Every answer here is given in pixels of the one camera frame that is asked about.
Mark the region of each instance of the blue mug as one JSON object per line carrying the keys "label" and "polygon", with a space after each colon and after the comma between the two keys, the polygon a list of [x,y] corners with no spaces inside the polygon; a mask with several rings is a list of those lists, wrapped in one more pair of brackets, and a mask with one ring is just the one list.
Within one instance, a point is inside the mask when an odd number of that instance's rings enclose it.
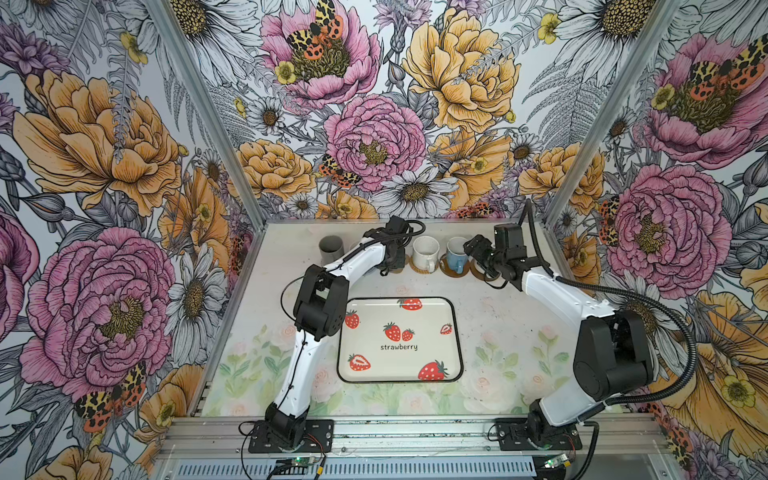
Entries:
{"label": "blue mug", "polygon": [[464,273],[464,265],[467,264],[469,257],[464,253],[464,244],[467,239],[464,237],[453,237],[448,240],[448,268],[461,275]]}

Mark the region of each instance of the wallpaper panel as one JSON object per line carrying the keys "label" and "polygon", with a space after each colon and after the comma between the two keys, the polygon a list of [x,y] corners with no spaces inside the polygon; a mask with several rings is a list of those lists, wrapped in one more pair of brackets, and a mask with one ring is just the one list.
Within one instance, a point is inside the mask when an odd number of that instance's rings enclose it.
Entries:
{"label": "wallpaper panel", "polygon": [[0,2],[3,478],[147,478],[253,239],[138,6]]}
{"label": "wallpaper panel", "polygon": [[[768,6],[688,2],[700,18],[649,63],[555,233],[574,276],[643,293],[686,319],[699,366],[677,394],[638,405],[662,425],[689,478],[768,478]],[[601,194],[584,208],[586,187]],[[682,373],[682,335],[639,313],[656,392]]]}
{"label": "wallpaper panel", "polygon": [[548,206],[654,0],[172,5],[266,217],[503,218]]}

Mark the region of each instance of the brown coaster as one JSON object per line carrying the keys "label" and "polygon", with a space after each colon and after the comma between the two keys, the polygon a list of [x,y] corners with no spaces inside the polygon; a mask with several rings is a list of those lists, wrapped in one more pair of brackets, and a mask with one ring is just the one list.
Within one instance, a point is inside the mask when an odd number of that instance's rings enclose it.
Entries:
{"label": "brown coaster", "polygon": [[414,272],[421,273],[422,275],[429,275],[430,273],[434,273],[434,272],[428,272],[427,270],[422,270],[420,268],[417,268],[416,265],[413,264],[413,257],[411,257],[410,255],[406,255],[406,257],[408,257],[408,265],[410,265],[411,268],[413,268]]}
{"label": "brown coaster", "polygon": [[500,275],[497,274],[493,278],[485,278],[485,272],[481,272],[480,269],[475,265],[474,258],[469,263],[469,269],[472,271],[472,275],[474,275],[475,278],[480,280],[481,282],[492,282],[500,277]]}
{"label": "brown coaster", "polygon": [[445,275],[450,276],[451,278],[462,278],[464,275],[469,273],[469,268],[465,268],[464,272],[462,273],[456,273],[448,266],[448,254],[444,253],[442,254],[442,257],[440,257],[439,261],[440,265],[440,271],[442,271]]}

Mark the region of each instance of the black mounting plate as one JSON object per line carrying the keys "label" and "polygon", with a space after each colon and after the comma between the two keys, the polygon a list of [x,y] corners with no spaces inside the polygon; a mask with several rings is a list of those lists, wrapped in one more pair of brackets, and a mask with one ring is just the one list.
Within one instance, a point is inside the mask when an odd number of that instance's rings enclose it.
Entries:
{"label": "black mounting plate", "polygon": [[551,450],[581,450],[581,439],[578,436],[576,428],[563,428],[560,432],[554,435],[544,437],[546,444],[550,445],[549,449],[542,449],[541,447],[534,446],[530,440],[528,440],[528,432],[526,430],[526,424],[528,419],[496,419],[496,438],[498,439],[498,446],[502,452],[530,452],[530,451],[542,451],[542,455],[550,455]]}
{"label": "black mounting plate", "polygon": [[[320,445],[308,439],[302,440],[296,450],[283,450],[271,438],[269,430],[265,422],[257,423],[250,437],[248,453],[320,453]],[[333,446],[333,420],[307,420],[304,435],[307,434],[322,442],[325,453],[330,452]]]}

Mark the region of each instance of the white table surface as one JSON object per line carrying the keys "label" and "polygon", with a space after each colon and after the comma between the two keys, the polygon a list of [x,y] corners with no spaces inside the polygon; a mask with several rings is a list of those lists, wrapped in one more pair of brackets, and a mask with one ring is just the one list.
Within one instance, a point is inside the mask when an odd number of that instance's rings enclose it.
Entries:
{"label": "white table surface", "polygon": [[[441,244],[451,237],[493,238],[491,222],[427,223],[426,234]],[[320,263],[325,235],[339,235],[347,250],[378,223],[274,223],[266,231],[247,290],[235,317],[203,416],[263,416],[290,362],[293,323],[280,309],[289,281]],[[534,254],[524,229],[528,255]],[[539,230],[542,253],[553,256]],[[406,248],[410,254],[411,247]],[[284,299],[290,312],[299,283]],[[316,376],[311,415],[414,415],[522,413],[534,399],[571,376],[575,333],[544,305],[513,286],[493,290],[471,273],[454,279],[439,270],[421,275],[406,264],[402,273],[366,274],[349,289],[361,296],[443,296],[455,307],[464,374],[450,383],[348,384],[336,374],[338,335],[332,338]]]}

